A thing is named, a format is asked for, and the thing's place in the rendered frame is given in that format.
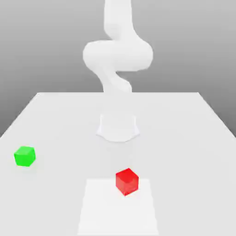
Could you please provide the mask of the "small green cube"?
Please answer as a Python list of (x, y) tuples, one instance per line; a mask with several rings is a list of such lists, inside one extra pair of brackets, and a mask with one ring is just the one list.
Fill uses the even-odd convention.
[(21, 146), (15, 153), (16, 165), (29, 167), (35, 161), (35, 149), (33, 147)]

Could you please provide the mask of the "small red cube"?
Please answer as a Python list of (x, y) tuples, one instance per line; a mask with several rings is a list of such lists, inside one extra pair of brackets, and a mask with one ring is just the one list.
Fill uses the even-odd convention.
[(139, 188), (139, 177), (130, 168), (117, 172), (115, 180), (116, 187), (124, 196), (137, 191)]

